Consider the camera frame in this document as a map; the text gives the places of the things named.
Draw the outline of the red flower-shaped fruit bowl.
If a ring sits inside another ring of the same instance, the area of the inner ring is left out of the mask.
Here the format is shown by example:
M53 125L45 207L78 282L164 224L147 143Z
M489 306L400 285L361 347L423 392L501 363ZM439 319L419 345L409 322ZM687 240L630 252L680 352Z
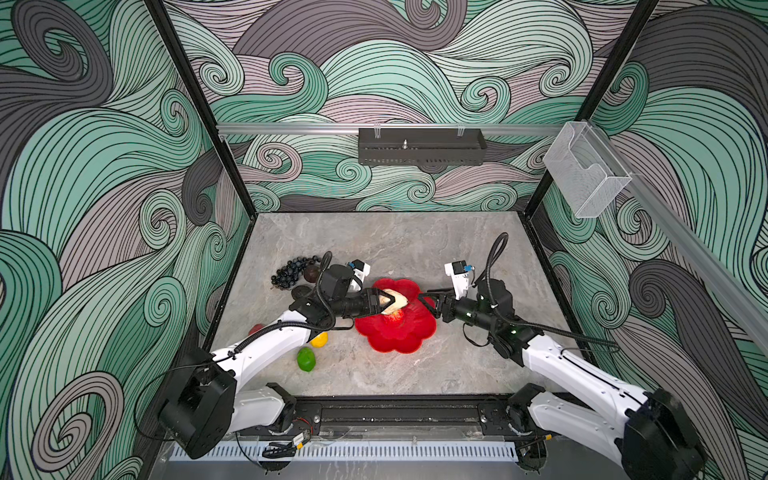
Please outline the red flower-shaped fruit bowl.
M395 290L408 299L408 305L400 310L405 313L405 321L391 324L386 315L376 315L357 319L355 329L377 352L416 352L423 341L432 337L437 330L436 319L418 300L418 295L422 293L420 286L409 279L391 278L379 279L373 286L382 290Z

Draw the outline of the beige garlic bulb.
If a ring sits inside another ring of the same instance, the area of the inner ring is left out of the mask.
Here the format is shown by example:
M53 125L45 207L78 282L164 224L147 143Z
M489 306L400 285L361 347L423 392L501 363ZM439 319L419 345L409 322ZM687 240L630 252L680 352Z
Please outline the beige garlic bulb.
M383 314L393 315L408 305L408 299L403 294L391 289L385 289L384 292L387 294L389 303L383 310Z

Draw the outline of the large yellow lemon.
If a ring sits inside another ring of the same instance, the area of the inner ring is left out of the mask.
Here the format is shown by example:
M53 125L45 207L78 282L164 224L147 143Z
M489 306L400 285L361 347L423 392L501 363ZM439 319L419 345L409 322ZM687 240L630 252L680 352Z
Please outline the large yellow lemon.
M322 333L318 334L315 338L313 338L310 341L310 345L313 348L317 348L317 349L323 348L324 346L327 345L328 340L329 340L328 333L327 332L322 332Z

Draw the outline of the red apple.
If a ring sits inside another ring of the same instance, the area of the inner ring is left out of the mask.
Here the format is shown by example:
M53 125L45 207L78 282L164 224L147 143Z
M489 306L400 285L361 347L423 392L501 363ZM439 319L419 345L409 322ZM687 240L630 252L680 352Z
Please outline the red apple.
M391 324L401 324L405 321L405 313L398 311L390 315L386 315L386 319Z

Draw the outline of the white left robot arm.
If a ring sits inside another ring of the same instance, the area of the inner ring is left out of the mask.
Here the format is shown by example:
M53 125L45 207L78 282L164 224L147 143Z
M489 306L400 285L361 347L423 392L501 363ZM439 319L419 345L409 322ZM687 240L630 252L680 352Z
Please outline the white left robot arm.
M293 398L276 384L254 392L247 383L283 355L305 346L336 326L337 318L356 320L390 315L408 300L385 289L364 288L337 300L312 293L294 301L274 322L226 348L194 350L170 370L158 420L191 459L208 454L228 434L256 426L290 428L287 406Z

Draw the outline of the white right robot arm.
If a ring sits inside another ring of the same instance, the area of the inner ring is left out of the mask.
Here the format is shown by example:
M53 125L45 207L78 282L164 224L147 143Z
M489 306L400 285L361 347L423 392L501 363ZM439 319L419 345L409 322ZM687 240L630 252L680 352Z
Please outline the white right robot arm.
M437 319L478 327L504 359L562 387L559 394L528 384L508 401L520 448L537 449L546 434L573 440L619 465L631 479L694 479L707 454L682 403L659 388L648 391L623 381L572 353L553 328L515 314L500 280L481 285L475 298L449 289L421 293Z

